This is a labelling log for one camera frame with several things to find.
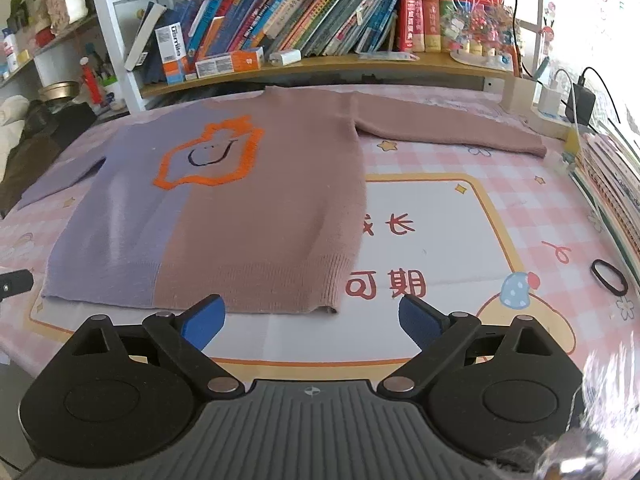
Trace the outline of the purple and pink sweater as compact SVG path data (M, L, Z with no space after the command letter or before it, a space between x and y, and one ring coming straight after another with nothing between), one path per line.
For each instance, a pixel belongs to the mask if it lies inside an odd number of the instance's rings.
M40 178L28 206L91 185L52 248L43 293L240 313L337 309L366 215L360 136L544 157L536 134L464 110L269 87L133 124Z

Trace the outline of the red dictionary books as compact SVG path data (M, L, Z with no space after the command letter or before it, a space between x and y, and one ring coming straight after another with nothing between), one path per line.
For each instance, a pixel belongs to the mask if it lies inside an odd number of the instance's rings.
M397 47L412 53L463 49L491 55L512 44L503 0L400 0Z

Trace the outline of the upright white orange box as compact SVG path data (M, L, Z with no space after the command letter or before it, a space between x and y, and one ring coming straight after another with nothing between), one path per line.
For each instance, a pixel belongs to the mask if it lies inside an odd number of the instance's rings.
M189 63L179 22L155 29L160 60L168 84L181 84L186 80Z

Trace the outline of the flat white orange box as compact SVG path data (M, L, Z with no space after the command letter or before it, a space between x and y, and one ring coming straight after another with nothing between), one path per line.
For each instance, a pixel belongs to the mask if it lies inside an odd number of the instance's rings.
M260 70L264 62L262 47L221 53L195 63L198 78L209 78Z

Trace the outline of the red tassel ornament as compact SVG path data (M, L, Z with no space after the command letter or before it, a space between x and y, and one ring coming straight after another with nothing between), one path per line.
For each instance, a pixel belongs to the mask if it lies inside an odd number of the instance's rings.
M93 70L90 66L90 61L88 56L83 56L80 59L79 64L82 70L82 76L84 77L86 86L89 89L91 101L93 102L94 105L101 105L102 94L99 88L98 81L96 80L96 76L94 76Z

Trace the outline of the colourful candy bouquet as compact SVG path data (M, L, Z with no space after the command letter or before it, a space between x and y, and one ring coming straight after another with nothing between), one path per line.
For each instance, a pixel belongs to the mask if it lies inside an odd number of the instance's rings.
M477 55L515 54L513 11L502 2L439 0L440 50Z

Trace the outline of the white lotion bottle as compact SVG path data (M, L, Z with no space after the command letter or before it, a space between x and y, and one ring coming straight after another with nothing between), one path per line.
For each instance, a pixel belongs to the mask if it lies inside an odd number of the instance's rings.
M6 64L8 64L9 73L13 74L18 70L17 61L17 41L12 29L6 27L2 29L3 50L6 55Z

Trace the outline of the stack of books right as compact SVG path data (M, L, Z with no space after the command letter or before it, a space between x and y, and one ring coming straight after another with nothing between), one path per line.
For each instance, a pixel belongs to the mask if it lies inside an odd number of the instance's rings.
M612 122L572 127L565 151L570 177L620 254L629 281L639 285L639 140Z

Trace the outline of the white charger block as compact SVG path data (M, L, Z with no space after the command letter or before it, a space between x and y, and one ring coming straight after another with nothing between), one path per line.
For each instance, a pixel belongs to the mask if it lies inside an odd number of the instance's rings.
M276 67L289 66L300 62L302 58L302 52L298 49L280 50L269 55L269 64Z

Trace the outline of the green lid white jar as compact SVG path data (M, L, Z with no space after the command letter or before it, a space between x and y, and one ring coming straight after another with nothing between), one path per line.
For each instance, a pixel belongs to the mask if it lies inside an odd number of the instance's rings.
M105 94L105 101L114 112L119 112L126 108L122 87L115 76L102 80L102 89Z

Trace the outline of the dark brown clothes pile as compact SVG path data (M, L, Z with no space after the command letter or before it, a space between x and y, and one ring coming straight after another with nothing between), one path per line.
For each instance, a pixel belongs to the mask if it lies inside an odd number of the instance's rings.
M52 113L40 100L29 103L21 139L9 151L1 178L2 218L6 218L58 156L95 122L96 114L87 103L68 104L57 113Z

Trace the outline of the red lidded jar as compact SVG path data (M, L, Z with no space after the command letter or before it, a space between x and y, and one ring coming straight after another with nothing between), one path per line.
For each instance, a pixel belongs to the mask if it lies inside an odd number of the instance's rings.
M55 40L55 36L50 27L40 29L39 32L36 32L35 42L38 49L44 48L53 40Z

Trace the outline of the white power adapter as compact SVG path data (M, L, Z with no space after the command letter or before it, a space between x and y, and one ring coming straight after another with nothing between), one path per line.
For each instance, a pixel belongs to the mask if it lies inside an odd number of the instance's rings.
M543 86L540 90L537 110L540 114L558 116L562 100L562 92L556 84Z

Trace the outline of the beige pen holder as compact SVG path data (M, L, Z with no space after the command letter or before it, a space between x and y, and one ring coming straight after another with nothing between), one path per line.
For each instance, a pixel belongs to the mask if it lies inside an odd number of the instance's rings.
M532 109L536 88L534 80L509 76L504 81L501 108L513 115L526 116Z

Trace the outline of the row of colourful books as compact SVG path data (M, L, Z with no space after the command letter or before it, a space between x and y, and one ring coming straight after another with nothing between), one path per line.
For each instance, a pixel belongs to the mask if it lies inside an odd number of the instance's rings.
M209 56L262 47L273 52L298 49L303 58L368 54L388 48L390 21L399 0L181 0L168 8L151 2L140 23L151 33L126 65L142 84L168 84L155 29L179 22L189 69Z

